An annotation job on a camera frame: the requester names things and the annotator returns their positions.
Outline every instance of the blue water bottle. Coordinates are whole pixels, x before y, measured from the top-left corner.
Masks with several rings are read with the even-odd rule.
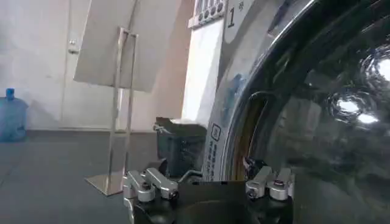
[[[26,136],[27,104],[15,98],[15,90],[9,88],[0,97],[0,142],[20,141]]]

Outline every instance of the robotic hand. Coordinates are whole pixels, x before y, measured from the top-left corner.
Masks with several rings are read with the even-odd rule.
[[[253,180],[177,183],[157,169],[124,176],[132,224],[293,223],[293,174],[262,167]]]

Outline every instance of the gray floor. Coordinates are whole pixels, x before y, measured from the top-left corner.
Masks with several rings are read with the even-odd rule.
[[[107,198],[84,180],[104,172],[107,146],[107,133],[73,131],[0,144],[0,223],[128,223],[121,194]],[[156,136],[134,134],[131,148],[130,167],[142,169],[155,159]]]

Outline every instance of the black basket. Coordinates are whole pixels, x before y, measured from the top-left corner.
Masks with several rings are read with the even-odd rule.
[[[188,170],[200,170],[207,130],[198,124],[173,124],[168,118],[157,117],[157,155],[166,158],[166,175],[178,178]]]

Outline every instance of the metal stand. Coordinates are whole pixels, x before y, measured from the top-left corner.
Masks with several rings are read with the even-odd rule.
[[[133,47],[133,58],[132,58],[132,71],[130,73],[130,88],[129,88],[129,110],[127,115],[127,127],[126,127],[126,141],[125,141],[125,155],[122,165],[122,170],[114,172],[113,171],[113,154],[114,154],[114,141],[118,137],[116,132],[116,120],[118,118],[118,93],[119,85],[121,82],[121,68],[122,68],[122,52],[123,47],[126,42],[127,37],[130,36],[134,38],[134,47]],[[114,97],[113,97],[113,106],[112,106],[112,124],[110,130],[110,145],[108,147],[108,169],[107,174],[97,175],[93,177],[86,178],[86,180],[100,190],[106,196],[117,194],[122,192],[122,177],[127,169],[127,157],[129,155],[130,149],[130,133],[131,133],[131,118],[132,118],[132,104],[133,104],[133,75],[135,72],[135,62],[137,56],[137,38],[138,35],[130,34],[129,30],[125,28],[120,28],[119,38],[118,38],[118,52],[116,56],[116,72],[114,76]]]

